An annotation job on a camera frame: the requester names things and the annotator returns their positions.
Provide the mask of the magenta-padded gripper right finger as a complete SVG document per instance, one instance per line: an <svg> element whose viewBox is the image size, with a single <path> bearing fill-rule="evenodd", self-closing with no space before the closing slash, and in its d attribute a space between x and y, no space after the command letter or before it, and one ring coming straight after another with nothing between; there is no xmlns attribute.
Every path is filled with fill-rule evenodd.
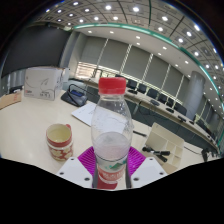
<svg viewBox="0 0 224 224"><path fill-rule="evenodd" d="M145 157L131 147L127 157L126 187L141 188L165 177L167 173L154 157Z"/></svg>

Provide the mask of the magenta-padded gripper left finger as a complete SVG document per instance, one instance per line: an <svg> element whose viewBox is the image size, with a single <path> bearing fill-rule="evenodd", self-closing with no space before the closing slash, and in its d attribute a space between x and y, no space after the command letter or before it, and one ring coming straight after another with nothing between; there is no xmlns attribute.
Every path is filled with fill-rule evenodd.
<svg viewBox="0 0 224 224"><path fill-rule="evenodd" d="M84 188L96 188L98 171L94 149L90 147L78 157L70 157L56 175Z"/></svg>

